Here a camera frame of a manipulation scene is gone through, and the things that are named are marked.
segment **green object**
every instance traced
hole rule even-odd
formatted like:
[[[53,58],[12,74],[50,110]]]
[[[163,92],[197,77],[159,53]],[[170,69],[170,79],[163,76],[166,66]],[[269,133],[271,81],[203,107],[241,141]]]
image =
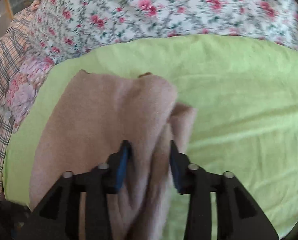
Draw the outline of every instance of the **green object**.
[[[125,78],[152,72],[169,80],[177,86],[178,100],[198,109],[187,151],[190,160],[209,172],[235,173],[280,236],[297,222],[298,52],[231,36],[137,40],[55,66],[7,147],[3,183],[8,200],[29,204],[39,138],[80,69]],[[173,190],[163,239],[183,238],[187,208],[188,196]]]

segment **pink floral fabric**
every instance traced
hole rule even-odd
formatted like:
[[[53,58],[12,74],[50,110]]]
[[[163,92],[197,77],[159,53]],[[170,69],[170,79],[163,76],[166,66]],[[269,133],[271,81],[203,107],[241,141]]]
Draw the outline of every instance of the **pink floral fabric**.
[[[215,33],[298,50],[294,0],[43,0],[31,43],[54,62],[147,37]]]

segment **brown cloth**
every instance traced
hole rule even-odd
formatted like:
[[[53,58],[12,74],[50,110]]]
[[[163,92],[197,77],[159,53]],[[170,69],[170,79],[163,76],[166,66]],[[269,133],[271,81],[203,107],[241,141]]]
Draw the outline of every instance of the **brown cloth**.
[[[176,88],[158,76],[125,79],[79,71],[37,147],[31,208],[64,171],[88,172],[128,140],[133,156],[123,187],[118,195],[107,195],[113,239],[158,240],[172,185],[170,140],[184,152],[195,119],[195,110],[176,103],[176,98]]]

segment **plaid fabric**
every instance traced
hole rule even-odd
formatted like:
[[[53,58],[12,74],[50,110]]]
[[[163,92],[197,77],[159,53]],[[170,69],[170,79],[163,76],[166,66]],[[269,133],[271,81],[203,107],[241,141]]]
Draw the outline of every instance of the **plaid fabric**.
[[[0,106],[10,78],[19,70],[27,47],[29,25],[34,16],[30,8],[15,15],[7,32],[0,38]],[[0,198],[2,196],[2,168],[13,124],[0,113]]]

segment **silver screw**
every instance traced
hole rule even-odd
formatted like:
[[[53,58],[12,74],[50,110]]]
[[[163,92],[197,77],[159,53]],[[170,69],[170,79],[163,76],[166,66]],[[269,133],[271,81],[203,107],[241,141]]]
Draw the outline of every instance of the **silver screw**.
[[[226,171],[226,172],[224,173],[224,176],[225,176],[226,178],[228,178],[228,179],[232,179],[232,178],[234,178],[234,174],[233,174],[231,171]]]
[[[199,169],[199,166],[197,164],[190,163],[188,165],[188,169],[190,169],[191,171],[196,171],[197,169]]]
[[[98,165],[99,170],[107,170],[108,168],[109,168],[109,164],[107,164],[107,163],[100,163]]]
[[[71,178],[72,176],[73,176],[72,171],[65,171],[65,172],[62,174],[62,177],[64,177],[65,179]]]

